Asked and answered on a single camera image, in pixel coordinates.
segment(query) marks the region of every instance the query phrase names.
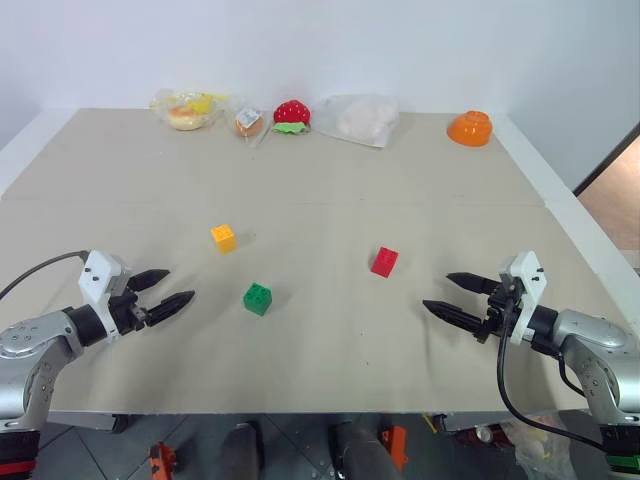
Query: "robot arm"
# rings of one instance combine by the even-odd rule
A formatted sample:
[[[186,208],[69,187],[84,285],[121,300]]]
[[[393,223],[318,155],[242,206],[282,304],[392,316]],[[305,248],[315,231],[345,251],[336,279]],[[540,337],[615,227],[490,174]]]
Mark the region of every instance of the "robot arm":
[[[612,478],[616,475],[640,478],[638,340],[602,318],[571,310],[557,312],[538,305],[546,278],[533,252],[508,259],[499,274],[501,282],[471,273],[447,276],[462,288],[489,296],[484,319],[446,302],[425,300],[423,304],[437,317],[473,333],[481,343],[489,334],[510,336],[516,344],[528,341],[534,350],[562,362],[563,380],[580,392],[564,377],[566,362],[580,381],[580,393],[586,397],[593,418],[600,426],[603,444],[573,434],[567,436],[602,449],[607,454]],[[511,314],[505,311],[507,304],[514,307]]]
[[[194,295],[181,292],[147,310],[136,292],[168,270],[131,276],[108,254],[89,253],[78,284],[85,305],[20,321],[0,333],[0,478],[29,478],[60,371],[84,348],[153,326],[181,310]]]

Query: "table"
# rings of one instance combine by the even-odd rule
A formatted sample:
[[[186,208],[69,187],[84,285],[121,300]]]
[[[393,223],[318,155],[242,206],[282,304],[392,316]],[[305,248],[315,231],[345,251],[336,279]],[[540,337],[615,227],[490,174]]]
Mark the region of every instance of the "table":
[[[171,269],[145,305],[197,294],[179,316],[87,349],[60,375],[52,408],[502,411],[496,339],[478,344],[421,300],[481,315],[485,298],[444,275],[497,277],[522,250],[545,267],[544,305],[626,325],[623,304],[635,322],[635,300],[612,301],[576,245],[586,247],[554,217],[557,198],[543,200],[496,138],[478,149],[451,142],[452,118],[402,115],[384,150],[314,132],[270,134],[252,149],[222,122],[177,132],[144,110],[78,111],[3,196],[0,284],[55,254],[97,248],[135,271]],[[222,223],[238,235],[224,256],[209,235]],[[368,271],[381,245],[400,253],[389,279]],[[78,271],[71,261],[26,281],[0,304],[0,327],[79,306]],[[242,306],[254,281],[273,292],[264,317]],[[554,361],[528,346],[508,359],[522,410],[586,407]]]

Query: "plastic bag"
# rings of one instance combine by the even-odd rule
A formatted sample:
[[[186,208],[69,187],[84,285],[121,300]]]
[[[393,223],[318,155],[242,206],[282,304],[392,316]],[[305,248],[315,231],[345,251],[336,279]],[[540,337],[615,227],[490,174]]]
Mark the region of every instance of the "plastic bag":
[[[228,98],[224,116],[231,131],[250,147],[257,147],[273,123],[271,115],[240,97]]]
[[[566,430],[557,414],[531,419]],[[507,438],[516,446],[516,461],[529,480],[577,480],[569,456],[571,441],[568,438],[530,427],[515,419],[501,426]]]
[[[331,137],[384,147],[398,119],[398,102],[393,97],[337,95],[313,109],[311,128]]]
[[[212,125],[221,112],[220,102],[226,97],[202,92],[159,90],[149,108],[176,130],[195,130]]]

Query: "orange bowl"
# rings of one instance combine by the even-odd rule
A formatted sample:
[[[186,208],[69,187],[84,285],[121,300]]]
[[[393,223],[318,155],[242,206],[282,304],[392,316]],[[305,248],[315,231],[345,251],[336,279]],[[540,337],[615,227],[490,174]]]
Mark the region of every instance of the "orange bowl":
[[[447,128],[447,135],[454,142],[468,147],[481,147],[489,143],[493,127],[489,115],[470,110],[457,117]]]

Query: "black cable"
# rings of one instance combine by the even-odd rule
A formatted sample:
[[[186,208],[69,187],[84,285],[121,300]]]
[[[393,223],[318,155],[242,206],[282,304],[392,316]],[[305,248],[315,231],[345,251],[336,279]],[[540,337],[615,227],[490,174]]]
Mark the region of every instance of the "black cable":
[[[584,397],[584,392],[576,387],[571,381],[567,378],[567,370],[564,365],[564,355],[560,354],[558,356],[558,369],[560,370],[560,378],[565,383],[567,387],[576,392],[578,395],[582,395]]]
[[[44,262],[36,265],[35,267],[30,268],[29,270],[24,272],[22,275],[20,275],[18,278],[16,278],[13,282],[11,282],[9,285],[7,285],[7,287],[0,292],[0,300],[2,300],[7,295],[7,293],[13,290],[16,287],[16,285],[22,282],[29,275],[36,273],[38,270],[41,270],[44,267],[51,265],[52,263],[56,263],[56,262],[59,262],[60,260],[64,260],[66,258],[73,258],[73,257],[80,257],[83,262],[86,262],[87,258],[89,258],[89,252],[87,250],[78,250],[77,252],[65,253],[63,255],[58,255],[57,257],[50,258],[49,260],[45,260]]]
[[[497,376],[498,376],[498,391],[500,392],[500,397],[504,402],[507,410],[516,417],[521,422],[526,423],[527,425],[538,428],[540,430],[544,430],[545,432],[555,433],[556,435],[561,435],[563,437],[570,438],[571,440],[575,440],[577,442],[585,443],[593,448],[597,448],[599,450],[605,451],[604,446],[591,440],[586,437],[582,437],[575,433],[568,432],[566,430],[562,430],[560,428],[550,427],[549,425],[545,425],[544,423],[536,422],[531,420],[530,418],[525,417],[522,413],[520,413],[516,407],[513,406],[509,397],[507,396],[507,390],[504,386],[504,360],[505,360],[505,352],[507,351],[507,338],[509,337],[509,331],[511,328],[511,314],[513,313],[513,299],[509,298],[504,307],[504,328],[502,330],[502,335],[500,336],[500,347],[498,350],[498,368],[497,368]]]

